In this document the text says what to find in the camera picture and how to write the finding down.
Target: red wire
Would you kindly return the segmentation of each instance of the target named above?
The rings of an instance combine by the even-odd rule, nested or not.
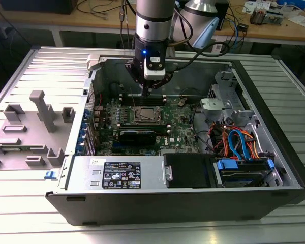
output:
[[[99,103],[99,105],[98,105],[98,106],[100,106],[100,105],[101,105],[101,103],[102,103],[102,94],[100,93],[100,103]]]
[[[216,149],[220,145],[220,143],[222,143],[222,142],[223,141],[218,142],[218,144],[213,149]]]

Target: blue tab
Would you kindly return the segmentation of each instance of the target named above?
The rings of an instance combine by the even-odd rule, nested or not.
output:
[[[234,159],[220,159],[217,162],[217,167],[221,169],[238,169],[238,165]]]
[[[86,128],[87,128],[87,124],[86,124],[85,122],[82,122],[80,127],[81,127],[82,129],[86,129]]]
[[[83,112],[85,115],[90,115],[91,112],[88,110],[88,109],[85,109],[84,112]]]
[[[54,171],[47,171],[44,179],[56,179]]]
[[[221,160],[219,160],[218,162],[217,162],[217,167],[218,167],[218,169],[219,170],[222,170],[224,167],[223,167],[223,164],[222,164],[222,162],[221,162]]]
[[[274,162],[272,161],[272,159],[268,159],[268,164],[270,166],[271,169],[274,169],[275,168],[275,164]]]
[[[83,151],[83,146],[77,145],[77,146],[76,146],[76,150],[77,150],[77,151]]]
[[[86,135],[86,131],[80,130],[80,131],[79,131],[79,134],[80,134],[81,136],[84,136],[84,135]]]
[[[84,141],[85,141],[84,138],[82,138],[82,137],[79,137],[79,138],[78,138],[78,143],[83,143]]]

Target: power supply label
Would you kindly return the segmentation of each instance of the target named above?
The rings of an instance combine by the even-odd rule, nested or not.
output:
[[[141,188],[140,162],[105,162],[102,187],[104,189]]]

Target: wooden workbench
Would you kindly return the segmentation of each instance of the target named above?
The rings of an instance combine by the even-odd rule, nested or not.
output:
[[[250,24],[250,15],[242,14],[244,0],[231,0],[231,6],[234,15],[241,19],[241,23],[249,25],[246,35],[246,41],[265,42],[265,43],[283,43],[305,45],[305,27],[295,24],[287,19],[281,26],[276,25],[252,25]],[[109,3],[108,0],[91,0],[92,5]],[[121,0],[116,0],[108,6],[96,8],[96,10],[107,10],[119,6]],[[89,12],[89,6],[84,3],[80,6],[84,11]],[[78,32],[96,32],[96,33],[119,33],[120,22],[118,19],[119,9],[116,8],[108,12],[108,20],[96,17],[92,14],[86,14],[75,9],[70,15],[60,15],[51,13],[32,13],[4,11],[0,9],[3,15],[19,28],[39,28],[48,29],[53,33],[57,46],[62,46],[63,42],[59,36],[60,31],[78,31]],[[135,16],[128,8],[130,33],[134,33]],[[0,16],[0,26],[9,26]],[[233,30],[229,22],[225,22],[222,30],[215,32],[215,38],[218,40],[227,40],[232,36]]]

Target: slotted metal surface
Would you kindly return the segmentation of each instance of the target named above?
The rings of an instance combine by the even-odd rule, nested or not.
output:
[[[281,61],[258,61],[252,64],[244,63],[243,66],[305,164],[304,87]]]
[[[42,48],[34,54],[34,58],[30,58],[25,70],[20,77],[17,77],[17,86],[11,87],[9,95],[6,96],[8,102],[10,97],[15,95],[28,96],[31,89],[38,87],[45,88],[48,99],[55,105],[57,111],[65,102],[60,99],[61,97],[72,97],[75,100],[68,100],[68,102],[76,102],[78,89],[81,90],[81,85],[87,76],[85,60],[89,54],[99,52],[102,51]],[[296,86],[296,81],[289,77],[289,73],[285,71],[284,67],[269,56],[228,55],[224,57],[225,59],[242,61],[305,164],[304,90],[299,84]],[[47,78],[50,75],[57,75],[61,80],[53,82],[37,75]],[[2,119],[5,118],[0,112],[0,120]],[[43,196],[45,191],[51,190],[52,186],[56,184],[56,181],[43,180],[45,172],[41,170],[0,171],[0,243],[4,241],[47,243],[48,240],[54,242],[67,240],[72,243],[305,242],[305,201],[299,205],[283,206],[263,219],[255,221],[102,227],[71,226]],[[217,209],[215,206],[215,209],[206,209],[206,211],[221,211],[221,209]]]

